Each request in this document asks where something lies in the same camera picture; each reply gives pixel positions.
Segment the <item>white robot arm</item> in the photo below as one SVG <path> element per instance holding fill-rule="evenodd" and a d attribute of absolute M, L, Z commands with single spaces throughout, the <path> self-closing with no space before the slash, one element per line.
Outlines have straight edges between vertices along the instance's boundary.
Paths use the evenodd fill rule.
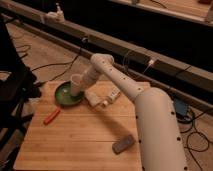
<path fill-rule="evenodd" d="M 93 86 L 104 74 L 134 104 L 140 155 L 144 171 L 189 171 L 176 119 L 168 94 L 156 87 L 142 88 L 116 69 L 109 54 L 95 53 L 83 73 L 83 89 Z"/>

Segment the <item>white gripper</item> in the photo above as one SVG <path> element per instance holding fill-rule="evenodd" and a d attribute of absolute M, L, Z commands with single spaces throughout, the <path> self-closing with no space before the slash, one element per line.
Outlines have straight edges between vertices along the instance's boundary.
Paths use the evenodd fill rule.
<path fill-rule="evenodd" d="M 100 77 L 100 73 L 94 68 L 87 68 L 81 77 L 80 85 L 82 90 L 87 90 L 91 86 L 93 86 Z"/>

